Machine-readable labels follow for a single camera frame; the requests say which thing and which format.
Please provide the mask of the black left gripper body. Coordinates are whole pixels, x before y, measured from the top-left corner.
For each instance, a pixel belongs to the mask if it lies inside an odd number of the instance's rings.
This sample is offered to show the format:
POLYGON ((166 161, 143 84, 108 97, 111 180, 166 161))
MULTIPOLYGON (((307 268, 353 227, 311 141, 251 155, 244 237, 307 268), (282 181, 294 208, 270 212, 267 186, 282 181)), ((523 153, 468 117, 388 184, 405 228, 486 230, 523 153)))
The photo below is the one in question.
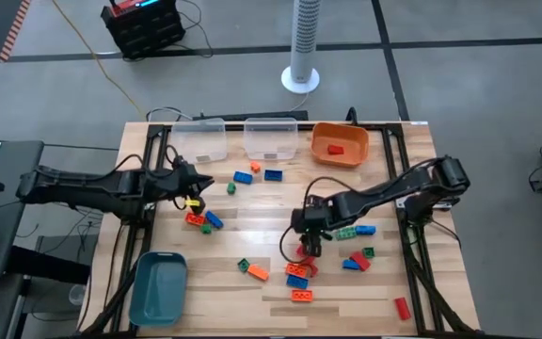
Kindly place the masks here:
POLYGON ((173 184, 170 193, 171 199, 185 196, 197 197, 202 191, 203 176, 200 174, 185 174, 175 171, 170 174, 170 178, 173 184))

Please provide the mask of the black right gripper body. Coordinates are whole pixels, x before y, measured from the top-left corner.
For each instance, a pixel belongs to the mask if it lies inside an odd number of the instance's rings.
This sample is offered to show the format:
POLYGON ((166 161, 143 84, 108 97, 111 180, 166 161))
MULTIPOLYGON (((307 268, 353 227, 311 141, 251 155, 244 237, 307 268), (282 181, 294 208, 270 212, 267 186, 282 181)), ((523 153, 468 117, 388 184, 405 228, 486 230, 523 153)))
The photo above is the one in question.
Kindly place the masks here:
POLYGON ((291 227, 297 234, 318 234, 324 239, 332 239, 330 228, 336 220, 332 207, 296 208, 291 214, 291 227))

